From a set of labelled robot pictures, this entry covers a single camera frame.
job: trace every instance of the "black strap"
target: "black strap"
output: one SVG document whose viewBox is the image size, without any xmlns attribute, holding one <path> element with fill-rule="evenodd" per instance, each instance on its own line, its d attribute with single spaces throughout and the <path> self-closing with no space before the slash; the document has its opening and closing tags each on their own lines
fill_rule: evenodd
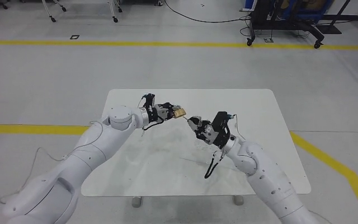
<svg viewBox="0 0 358 224">
<path fill-rule="evenodd" d="M 213 166 L 213 169 L 210 170 L 210 169 L 211 169 L 211 166 L 212 166 L 213 163 L 214 163 L 214 158 L 215 158 L 215 154 L 213 154 L 213 158 L 211 159 L 210 166 L 209 166 L 208 170 L 206 171 L 206 174 L 205 174 L 205 176 L 204 176 L 205 179 L 207 179 L 207 178 L 209 178 L 209 177 L 211 176 L 211 174 L 213 173 L 215 167 L 216 167 L 216 166 L 219 164 L 219 162 L 223 159 L 223 157 L 220 157 L 219 162 L 217 162 L 217 163 Z"/>
</svg>

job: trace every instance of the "black cord on floor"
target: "black cord on floor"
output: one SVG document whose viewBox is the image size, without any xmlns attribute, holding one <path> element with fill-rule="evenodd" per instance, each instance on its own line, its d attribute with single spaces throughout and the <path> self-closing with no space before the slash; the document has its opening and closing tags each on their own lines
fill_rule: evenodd
<svg viewBox="0 0 358 224">
<path fill-rule="evenodd" d="M 181 16 L 183 16 L 183 17 L 185 17 L 185 18 L 188 18 L 189 20 L 194 20 L 194 21 L 197 21 L 197 22 L 206 22 L 206 23 L 209 23 L 209 24 L 222 24 L 222 23 L 225 23 L 225 22 L 234 22 L 234 21 L 245 21 L 245 20 L 249 20 L 249 19 L 243 19 L 243 18 L 245 18 L 245 17 L 247 17 L 247 16 L 242 16 L 242 17 L 237 18 L 237 19 L 235 19 L 235 20 L 225 20 L 225 21 L 204 21 L 204 20 L 197 20 L 197 19 L 195 19 L 195 18 L 190 18 L 190 17 L 188 17 L 188 16 L 186 16 L 186 15 L 181 14 L 180 12 L 175 11 L 174 9 L 172 9 L 172 8 L 168 5 L 167 0 L 164 0 L 164 2 L 165 2 L 165 4 L 168 6 L 168 8 L 170 8 L 171 11 L 173 11 L 173 12 L 175 12 L 176 14 L 181 15 Z"/>
<path fill-rule="evenodd" d="M 246 26 L 246 27 L 244 27 L 244 28 L 242 28 L 242 29 L 240 29 L 240 34 L 241 35 L 243 35 L 243 36 L 251 36 L 251 35 L 246 35 L 246 34 L 243 34 L 241 31 L 243 31 L 244 29 L 247 29 L 248 28 L 248 26 Z"/>
<path fill-rule="evenodd" d="M 350 20 L 350 21 L 344 21 L 344 22 L 335 22 L 335 24 L 345 24 L 347 22 L 352 22 L 353 20 Z M 316 24 L 316 25 L 329 25 L 331 24 L 330 22 L 326 22 L 326 23 L 323 23 L 323 24 Z"/>
</svg>

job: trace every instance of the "cable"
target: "cable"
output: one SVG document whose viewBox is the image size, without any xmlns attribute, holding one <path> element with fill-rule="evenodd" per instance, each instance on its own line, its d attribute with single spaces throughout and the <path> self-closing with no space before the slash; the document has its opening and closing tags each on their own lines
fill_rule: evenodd
<svg viewBox="0 0 358 224">
<path fill-rule="evenodd" d="M 313 212 L 313 211 L 311 211 L 311 210 L 308 210 L 308 211 L 309 211 L 309 212 L 312 212 L 313 214 L 316 214 L 317 216 L 319 216 L 319 217 L 321 217 L 322 219 L 326 220 L 329 224 L 333 224 L 332 222 L 330 222 L 328 219 L 324 218 L 324 217 L 321 216 L 320 214 L 315 213 L 315 212 Z"/>
<path fill-rule="evenodd" d="M 90 144 L 95 143 L 95 142 L 102 136 L 102 134 L 103 134 L 103 124 L 102 124 L 101 122 L 96 121 L 96 120 L 91 121 L 89 124 L 92 125 L 92 124 L 94 124 L 94 123 L 98 123 L 98 124 L 101 125 L 101 133 L 100 133 L 100 135 L 99 135 L 95 140 L 93 140 L 93 141 L 90 142 L 90 143 L 83 144 L 83 145 L 81 145 L 81 146 L 77 146 L 76 148 L 74 148 L 74 149 L 72 150 L 72 152 L 74 152 L 74 151 L 75 151 L 76 149 L 78 149 L 78 148 L 81 148 L 81 147 L 84 147 L 84 146 L 88 146 L 88 145 L 90 145 Z M 68 156 L 72 154 L 72 152 L 70 152 L 69 154 L 67 154 L 66 156 L 64 156 L 64 160 L 66 160 L 66 159 L 68 158 Z"/>
<path fill-rule="evenodd" d="M 93 124 L 93 123 L 98 123 L 98 124 L 101 125 L 101 128 L 102 128 L 102 129 L 101 129 L 100 135 L 99 135 L 95 140 L 93 140 L 93 141 L 90 142 L 90 143 L 83 144 L 83 145 L 81 145 L 81 146 L 77 146 L 76 148 L 74 148 L 74 150 L 72 150 L 72 152 L 75 151 L 75 150 L 78 149 L 78 148 L 81 148 L 81 147 L 84 147 L 84 146 L 88 146 L 88 145 L 90 145 L 90 144 L 93 144 L 95 141 L 97 141 L 97 140 L 100 138 L 100 136 L 101 136 L 102 133 L 103 133 L 103 125 L 101 124 L 101 122 L 98 122 L 98 121 L 96 121 L 96 120 L 90 122 L 89 124 Z M 69 155 L 72 154 L 72 152 L 70 152 L 69 154 L 63 156 L 61 159 L 56 159 L 56 158 L 54 158 L 52 155 L 50 155 L 45 148 L 42 148 L 42 147 L 37 148 L 37 150 L 36 150 L 36 152 L 35 152 L 34 160 L 32 161 L 30 173 L 28 174 L 28 176 L 27 176 L 27 178 L 26 178 L 24 184 L 19 188 L 19 190 L 16 190 L 15 192 L 13 192 L 13 193 L 11 193 L 11 194 L 7 194 L 7 195 L 4 195 L 4 196 L 1 196 L 1 197 L 0 197 L 0 203 L 1 203 L 1 204 L 6 204 L 6 202 L 4 202 L 4 201 L 2 200 L 3 198 L 7 198 L 7 197 L 9 197 L 9 196 L 12 196 L 12 195 L 14 195 L 14 194 L 17 194 L 17 193 L 19 193 L 20 191 L 22 191 L 22 190 L 24 189 L 24 187 L 26 186 L 26 184 L 27 184 L 27 182 L 28 182 L 28 180 L 29 180 L 29 178 L 30 178 L 30 176 L 31 176 L 31 174 L 32 174 L 32 171 L 33 171 L 34 166 L 35 166 L 37 154 L 39 153 L 40 150 L 44 150 L 44 151 L 46 152 L 46 154 L 47 154 L 52 160 L 54 160 L 54 161 L 56 161 L 56 162 L 64 161 L 64 160 L 66 160 L 66 159 L 68 158 Z"/>
<path fill-rule="evenodd" d="M 244 28 L 242 28 L 242 29 L 240 29 L 240 34 L 243 35 L 243 36 L 251 36 L 251 35 L 243 34 L 243 33 L 241 32 L 242 30 L 247 29 L 247 28 L 248 28 L 248 26 L 247 26 L 247 27 L 244 27 Z"/>
<path fill-rule="evenodd" d="M 238 123 L 238 121 L 237 121 L 237 114 L 234 114 L 234 116 L 236 116 L 236 124 L 235 124 L 235 126 L 236 126 L 236 131 L 237 131 L 237 133 L 239 134 L 239 136 L 241 137 L 241 138 L 243 138 L 244 140 L 246 140 L 245 138 L 244 138 L 244 136 L 242 136 L 241 134 L 240 134 L 240 132 L 239 132 L 239 123 Z"/>
<path fill-rule="evenodd" d="M 354 20 L 349 20 L 349 21 L 344 21 L 344 22 L 335 22 L 335 24 L 345 24 L 347 22 L 352 22 Z M 326 23 L 323 23 L 323 24 L 315 24 L 315 25 L 329 25 L 331 24 L 331 22 L 326 22 Z"/>
<path fill-rule="evenodd" d="M 142 97 L 142 98 L 139 100 L 137 107 L 139 107 L 139 104 L 140 104 L 140 102 L 142 101 L 143 98 L 144 98 L 144 97 Z"/>
<path fill-rule="evenodd" d="M 304 34 L 304 35 L 300 35 L 300 31 L 298 30 L 297 32 L 298 32 L 298 34 L 295 35 L 295 37 L 297 37 L 297 38 L 302 38 L 302 39 L 308 38 L 308 36 L 311 34 L 310 32 L 308 32 L 308 33 L 306 33 L 306 34 Z"/>
<path fill-rule="evenodd" d="M 251 36 L 251 35 L 246 35 L 246 34 L 243 34 L 243 33 L 242 33 L 242 31 L 243 31 L 244 29 L 249 29 L 249 28 L 250 28 L 249 24 L 247 24 L 247 20 L 245 20 L 245 24 L 246 24 L 246 27 L 240 29 L 240 34 L 243 35 L 243 36 Z"/>
<path fill-rule="evenodd" d="M 214 154 L 213 154 L 213 158 L 211 158 L 210 166 L 209 166 L 209 168 L 208 168 L 208 170 L 206 171 L 206 174 L 205 174 L 205 176 L 204 176 L 205 179 L 207 179 L 207 178 L 209 178 L 209 177 L 211 176 L 211 174 L 213 173 L 213 171 L 214 171 L 214 169 L 216 168 L 216 166 L 217 166 L 217 165 L 219 164 L 219 162 L 221 162 L 221 160 L 224 158 L 224 154 L 222 154 L 222 155 L 220 156 L 219 162 L 217 162 L 217 163 L 213 166 L 213 168 L 211 169 L 211 166 L 212 166 L 213 163 L 214 163 L 215 154 L 216 154 L 216 151 L 215 151 Z"/>
<path fill-rule="evenodd" d="M 46 154 L 47 154 L 52 160 L 54 160 L 54 161 L 60 162 L 60 161 L 65 160 L 64 157 L 61 158 L 60 160 L 58 160 L 58 159 L 54 158 L 53 156 L 51 156 L 46 149 L 44 149 L 44 148 L 42 148 L 42 147 L 39 147 L 39 148 L 36 150 L 34 160 L 32 161 L 30 173 L 28 174 L 28 176 L 27 176 L 27 178 L 26 178 L 24 184 L 19 188 L 19 190 L 16 190 L 15 192 L 13 192 L 13 193 L 11 193 L 11 194 L 7 194 L 7 195 L 4 195 L 4 196 L 0 197 L 0 203 L 1 203 L 1 204 L 6 204 L 6 202 L 4 202 L 4 201 L 2 200 L 3 198 L 7 198 L 7 197 L 12 196 L 12 195 L 14 195 L 14 194 L 17 194 L 17 193 L 19 193 L 20 191 L 23 190 L 23 188 L 24 188 L 25 185 L 27 184 L 27 182 L 28 182 L 28 180 L 29 180 L 29 178 L 30 178 L 30 176 L 31 176 L 31 174 L 32 174 L 32 171 L 33 171 L 34 166 L 35 166 L 35 161 L 36 161 L 36 158 L 37 158 L 37 154 L 39 153 L 40 150 L 44 150 L 44 151 L 46 152 Z"/>
<path fill-rule="evenodd" d="M 174 9 L 172 9 L 172 7 L 170 7 L 170 6 L 168 5 L 168 3 L 167 3 L 166 0 L 164 0 L 164 2 L 165 2 L 165 4 L 168 6 L 168 8 L 169 8 L 171 11 L 173 11 L 173 12 L 175 12 L 176 14 L 181 15 L 181 16 L 183 16 L 183 17 L 185 17 L 185 18 L 188 18 L 189 20 L 194 20 L 194 21 L 197 21 L 197 22 L 206 22 L 206 23 L 209 23 L 209 24 L 222 24 L 222 23 L 225 23 L 225 22 L 245 21 L 245 20 L 243 20 L 242 18 L 247 17 L 247 16 L 242 16 L 242 17 L 237 18 L 237 19 L 235 19 L 235 20 L 225 20 L 225 21 L 204 21 L 204 20 L 197 20 L 197 19 L 195 19 L 195 18 L 190 18 L 190 17 L 188 17 L 188 16 L 186 16 L 186 15 L 181 14 L 180 12 L 175 11 Z"/>
<path fill-rule="evenodd" d="M 156 125 L 158 125 L 158 124 L 163 124 L 163 123 L 164 123 L 163 118 L 161 118 L 160 116 L 158 116 L 158 118 L 159 118 L 160 120 L 162 120 L 162 122 L 152 124 L 151 126 L 149 126 L 149 127 L 147 127 L 147 128 L 143 128 L 143 131 L 148 130 L 149 128 L 151 128 L 151 127 L 153 127 L 153 126 L 156 126 Z"/>
</svg>

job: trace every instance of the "cart wheel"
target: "cart wheel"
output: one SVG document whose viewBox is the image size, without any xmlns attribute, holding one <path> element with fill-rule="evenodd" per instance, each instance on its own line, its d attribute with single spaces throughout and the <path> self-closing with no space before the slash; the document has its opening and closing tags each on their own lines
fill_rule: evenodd
<svg viewBox="0 0 358 224">
<path fill-rule="evenodd" d="M 316 41 L 314 44 L 314 48 L 318 49 L 321 46 L 321 43 L 319 41 Z"/>
</svg>

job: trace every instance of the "white cylinder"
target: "white cylinder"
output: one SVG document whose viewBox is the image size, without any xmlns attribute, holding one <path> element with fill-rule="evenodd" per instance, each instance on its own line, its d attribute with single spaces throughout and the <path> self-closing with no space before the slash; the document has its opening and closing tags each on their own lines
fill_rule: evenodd
<svg viewBox="0 0 358 224">
<path fill-rule="evenodd" d="M 117 130 L 126 130 L 132 122 L 132 110 L 126 106 L 118 106 L 110 110 L 111 126 Z"/>
</svg>

